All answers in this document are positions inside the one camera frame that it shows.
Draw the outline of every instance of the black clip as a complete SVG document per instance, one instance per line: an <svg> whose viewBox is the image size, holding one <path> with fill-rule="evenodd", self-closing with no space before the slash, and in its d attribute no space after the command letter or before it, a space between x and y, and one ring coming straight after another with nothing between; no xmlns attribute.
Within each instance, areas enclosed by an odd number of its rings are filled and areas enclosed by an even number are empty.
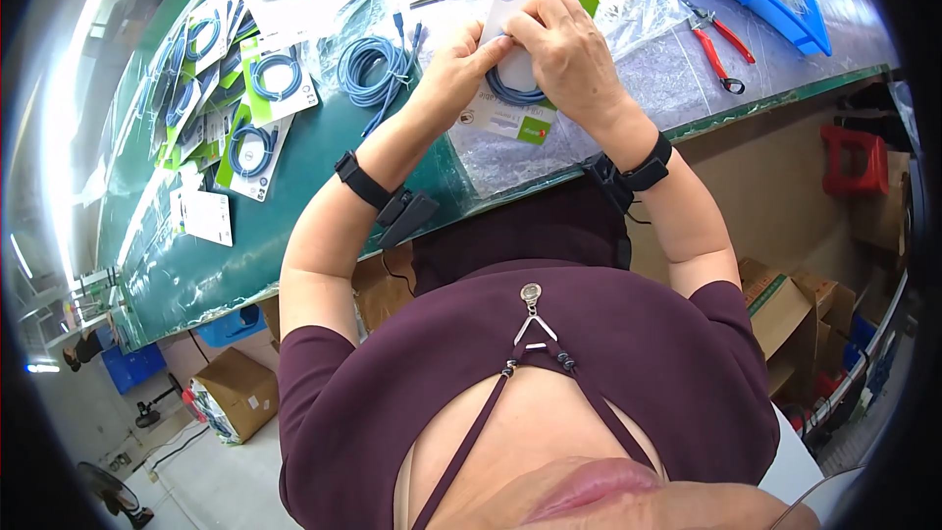
<svg viewBox="0 0 942 530"><path fill-rule="evenodd" d="M599 152L584 161L582 171L592 177L595 184L601 187L611 204L618 209L618 215L628 212L628 207L635 200L635 194L628 187L625 177L618 172L615 162L611 161L605 152Z"/></svg>
<svg viewBox="0 0 942 530"><path fill-rule="evenodd" d="M386 231L378 246L383 250L395 247L428 221L438 211L438 203L422 191L413 194L400 186L393 198L376 217L376 223Z"/></svg>

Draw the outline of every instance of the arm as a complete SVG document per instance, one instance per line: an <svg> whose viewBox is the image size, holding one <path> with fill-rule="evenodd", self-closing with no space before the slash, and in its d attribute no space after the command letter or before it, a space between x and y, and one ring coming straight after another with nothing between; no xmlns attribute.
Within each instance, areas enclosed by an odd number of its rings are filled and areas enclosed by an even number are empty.
<svg viewBox="0 0 942 530"><path fill-rule="evenodd" d="M451 127L474 97L484 72L511 48L497 37L477 48L482 24L473 21L436 50L409 101L356 150L360 167L393 192L431 143ZM298 218L282 262L282 337L302 325L323 325L359 345L350 278L377 210L331 176Z"/></svg>
<svg viewBox="0 0 942 530"><path fill-rule="evenodd" d="M549 100L619 170L636 167L651 153L657 128L618 81L605 39L578 0L532 0L504 30L532 56L533 75ZM714 280L740 287L736 253L707 187L676 150L667 169L666 178L637 195L670 263L671 286L686 297Z"/></svg>

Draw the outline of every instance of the ceiling light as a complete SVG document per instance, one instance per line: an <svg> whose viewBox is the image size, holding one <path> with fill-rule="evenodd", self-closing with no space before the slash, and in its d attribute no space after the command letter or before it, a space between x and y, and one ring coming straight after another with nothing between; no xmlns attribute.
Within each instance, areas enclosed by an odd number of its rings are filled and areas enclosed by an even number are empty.
<svg viewBox="0 0 942 530"><path fill-rule="evenodd" d="M9 234L9 241L13 242L13 251L16 252L16 257L20 259L20 265L23 266L23 272L26 273L26 278L33 278L33 271L29 270L29 265L26 264L26 259L23 258L23 253L20 252L20 246L16 242L16 238L13 237L13 234Z"/></svg>

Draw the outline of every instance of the fluorescent light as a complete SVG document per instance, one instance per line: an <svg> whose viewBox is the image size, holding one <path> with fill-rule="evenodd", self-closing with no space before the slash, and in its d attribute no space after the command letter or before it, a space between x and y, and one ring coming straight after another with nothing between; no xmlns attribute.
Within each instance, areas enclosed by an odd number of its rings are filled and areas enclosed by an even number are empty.
<svg viewBox="0 0 942 530"><path fill-rule="evenodd" d="M32 279L33 271L29 270L29 265L26 264L26 259L23 258L23 253L20 252L20 245L17 244L16 238L13 237L13 234L9 234L9 241L13 242L13 251L16 252L16 257L20 259L20 265L23 266L23 272L26 273L26 278Z"/></svg>
<svg viewBox="0 0 942 530"><path fill-rule="evenodd" d="M86 0L78 16L65 53L52 70L52 78L44 100L42 114L42 161L46 198L52 211L55 242L62 257L66 283L72 288L75 270L69 243L72 241L72 161L70 143L78 131L76 110L76 76L78 61L85 45L91 22L101 7L102 0Z"/></svg>
<svg viewBox="0 0 942 530"><path fill-rule="evenodd" d="M58 372L54 364L28 364L26 370L30 372Z"/></svg>

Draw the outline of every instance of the black wristband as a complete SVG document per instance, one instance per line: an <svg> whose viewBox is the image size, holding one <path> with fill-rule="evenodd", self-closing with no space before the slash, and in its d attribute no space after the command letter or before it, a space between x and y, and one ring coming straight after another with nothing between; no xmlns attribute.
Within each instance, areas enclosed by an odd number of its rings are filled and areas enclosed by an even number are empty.
<svg viewBox="0 0 942 530"><path fill-rule="evenodd" d="M334 170L337 176L340 177L341 183L345 183L351 191L375 207L378 212L381 212L390 199L393 198L392 193L386 191L379 183L371 179L366 171L360 168L356 160L356 154L350 150L347 150L343 157L334 164Z"/></svg>
<svg viewBox="0 0 942 530"><path fill-rule="evenodd" d="M667 162L674 148L664 134L657 132L657 142L648 157L635 168L622 172L622 179L633 193L646 191L668 175Z"/></svg>

